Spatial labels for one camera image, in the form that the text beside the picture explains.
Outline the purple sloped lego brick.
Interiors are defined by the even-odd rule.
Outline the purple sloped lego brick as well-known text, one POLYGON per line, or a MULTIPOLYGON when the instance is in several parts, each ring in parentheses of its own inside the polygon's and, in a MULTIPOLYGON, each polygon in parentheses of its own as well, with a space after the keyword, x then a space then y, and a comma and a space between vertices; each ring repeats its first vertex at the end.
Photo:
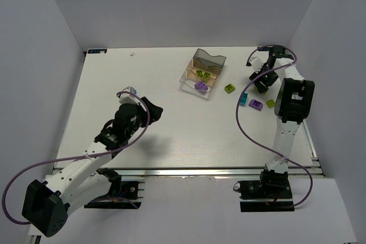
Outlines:
POLYGON ((261 111, 263 108, 263 104, 255 99, 251 99, 249 102, 249 107, 252 107, 255 110, 261 111))

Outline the purple long lego brick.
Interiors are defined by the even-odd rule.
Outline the purple long lego brick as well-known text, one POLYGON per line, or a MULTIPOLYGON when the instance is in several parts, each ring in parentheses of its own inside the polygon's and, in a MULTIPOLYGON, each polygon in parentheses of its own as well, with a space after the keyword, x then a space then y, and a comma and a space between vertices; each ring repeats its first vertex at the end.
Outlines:
POLYGON ((202 81, 196 82, 194 88, 202 95, 205 95, 208 92, 208 86, 202 81))

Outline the green long lego brick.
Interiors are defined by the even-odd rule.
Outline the green long lego brick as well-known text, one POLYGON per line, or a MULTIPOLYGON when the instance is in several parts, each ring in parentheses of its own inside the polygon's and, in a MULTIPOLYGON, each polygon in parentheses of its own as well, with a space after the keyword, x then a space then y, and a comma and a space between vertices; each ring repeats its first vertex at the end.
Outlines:
POLYGON ((230 93, 232 93, 232 92, 234 92, 235 91, 235 86, 234 85, 232 85, 231 83, 230 84, 227 84, 225 87, 224 87, 224 90, 225 90, 225 92, 226 93, 228 93, 228 94, 230 94, 230 93))

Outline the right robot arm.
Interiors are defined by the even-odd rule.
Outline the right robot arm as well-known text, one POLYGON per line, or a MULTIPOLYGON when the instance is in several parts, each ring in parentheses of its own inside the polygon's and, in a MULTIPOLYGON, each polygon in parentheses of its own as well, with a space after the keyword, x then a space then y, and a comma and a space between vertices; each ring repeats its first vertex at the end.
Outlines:
POLYGON ((255 51, 266 51, 268 59, 262 62, 251 54, 246 62, 253 69, 249 79, 260 94, 280 81, 281 86, 274 103, 276 133, 273 142, 275 156, 266 163, 265 169, 277 174, 288 172, 288 158, 291 154, 297 130, 311 110, 315 83, 306 80, 297 70, 295 54, 281 45, 257 47, 255 51))

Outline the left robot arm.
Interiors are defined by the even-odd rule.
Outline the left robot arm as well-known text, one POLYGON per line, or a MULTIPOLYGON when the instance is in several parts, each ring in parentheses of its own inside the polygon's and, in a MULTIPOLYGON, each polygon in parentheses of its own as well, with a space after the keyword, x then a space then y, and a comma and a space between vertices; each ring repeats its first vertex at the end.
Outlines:
POLYGON ((81 159, 28 185, 22 216, 44 236, 52 237, 80 207, 123 198, 127 187, 121 176, 104 165, 129 144, 136 131, 158 121, 163 111, 147 97, 122 97, 114 118, 105 123, 81 159))

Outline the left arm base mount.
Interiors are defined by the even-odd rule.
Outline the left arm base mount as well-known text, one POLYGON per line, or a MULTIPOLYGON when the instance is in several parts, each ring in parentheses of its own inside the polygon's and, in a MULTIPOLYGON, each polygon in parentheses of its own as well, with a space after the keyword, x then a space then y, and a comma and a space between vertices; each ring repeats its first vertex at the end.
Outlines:
POLYGON ((145 182, 124 181, 116 171, 108 168, 98 169, 98 175, 107 179, 108 192, 94 198, 84 206, 85 209, 138 210, 144 197, 145 182))

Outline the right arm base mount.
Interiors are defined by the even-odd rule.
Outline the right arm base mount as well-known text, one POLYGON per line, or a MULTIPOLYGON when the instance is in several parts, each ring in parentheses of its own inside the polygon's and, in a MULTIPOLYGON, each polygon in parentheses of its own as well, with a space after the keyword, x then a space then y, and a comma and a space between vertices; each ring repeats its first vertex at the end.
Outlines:
POLYGON ((258 180, 238 181, 233 191, 240 195, 242 213, 267 213, 294 211, 288 173, 263 170, 258 180))

